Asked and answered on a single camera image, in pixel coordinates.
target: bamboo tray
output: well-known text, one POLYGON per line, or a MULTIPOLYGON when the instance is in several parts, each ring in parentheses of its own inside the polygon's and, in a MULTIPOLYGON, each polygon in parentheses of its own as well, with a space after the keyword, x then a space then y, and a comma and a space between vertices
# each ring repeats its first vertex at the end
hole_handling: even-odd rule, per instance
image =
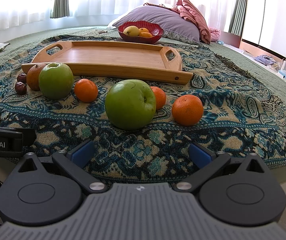
POLYGON ((134 78, 187 84, 193 73, 182 71, 182 58, 171 47, 119 41, 58 41, 43 48, 31 63, 22 64, 24 73, 36 63, 67 64, 74 75, 134 78), (53 55, 47 51, 59 47, 53 55), (168 60, 173 52, 175 57, 168 60))

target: pink blanket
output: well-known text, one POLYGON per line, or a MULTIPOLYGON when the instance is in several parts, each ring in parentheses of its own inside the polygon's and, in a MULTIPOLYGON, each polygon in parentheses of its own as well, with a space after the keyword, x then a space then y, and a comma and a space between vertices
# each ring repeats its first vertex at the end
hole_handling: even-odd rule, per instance
POLYGON ((177 0, 172 10, 177 11, 184 20, 196 25, 201 41, 206 44, 211 43, 211 32, 203 15, 189 0, 177 0))
POLYGON ((220 39, 221 30, 209 27, 209 31, 211 32, 211 41, 217 42, 220 39))

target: purple pillow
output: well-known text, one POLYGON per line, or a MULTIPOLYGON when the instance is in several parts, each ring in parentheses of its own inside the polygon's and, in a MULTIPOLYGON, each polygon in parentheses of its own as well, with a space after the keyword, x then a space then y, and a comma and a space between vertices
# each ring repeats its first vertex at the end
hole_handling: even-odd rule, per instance
POLYGON ((165 8, 141 5, 122 18, 117 19, 116 22, 111 23, 112 26, 118 27, 125 22, 135 21, 157 23, 164 29, 163 37, 193 45, 200 45, 198 28, 193 23, 181 18, 178 13, 165 8))

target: red fruit bowl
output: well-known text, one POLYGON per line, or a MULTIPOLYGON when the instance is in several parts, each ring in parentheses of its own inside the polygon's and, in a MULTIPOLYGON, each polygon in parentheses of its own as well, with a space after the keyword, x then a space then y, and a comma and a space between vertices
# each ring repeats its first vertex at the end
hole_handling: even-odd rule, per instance
POLYGON ((136 42, 136 43, 145 43, 145 44, 154 44, 157 42, 163 35, 163 29, 156 23, 149 23, 146 21, 138 21, 138 22, 126 22, 118 27, 119 35, 123 40, 128 42, 136 42), (126 27, 136 26, 137 28, 147 28, 150 33, 153 35, 151 38, 144 38, 140 36, 130 37, 123 33, 126 27))

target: paisley blanket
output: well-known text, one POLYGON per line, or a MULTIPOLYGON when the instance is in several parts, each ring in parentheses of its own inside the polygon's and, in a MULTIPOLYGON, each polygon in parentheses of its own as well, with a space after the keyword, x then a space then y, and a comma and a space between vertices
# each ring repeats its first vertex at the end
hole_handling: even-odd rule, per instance
MULTIPOLYGON (((108 184, 177 182, 197 170, 188 157, 193 141, 236 157, 256 152, 271 169, 286 166, 286 105, 248 72, 207 47, 159 43, 176 48, 184 71, 194 76, 187 85, 147 82, 162 88, 167 100, 141 130, 119 130, 105 114, 105 96, 121 79, 87 77, 99 89, 97 100, 90 104, 80 102, 73 90, 60 101, 51 101, 30 89, 26 95, 17 95, 14 84, 22 73, 20 65, 29 63, 38 51, 58 40, 120 39, 51 37, 0 65, 0 126, 35 129, 37 139, 25 151, 48 156, 90 138, 96 153, 85 169, 108 184), (204 106, 202 119, 191 127, 178 125, 171 115, 173 102, 185 94, 198 96, 204 106)), ((80 78, 85 77, 75 76, 75 81, 80 78)))

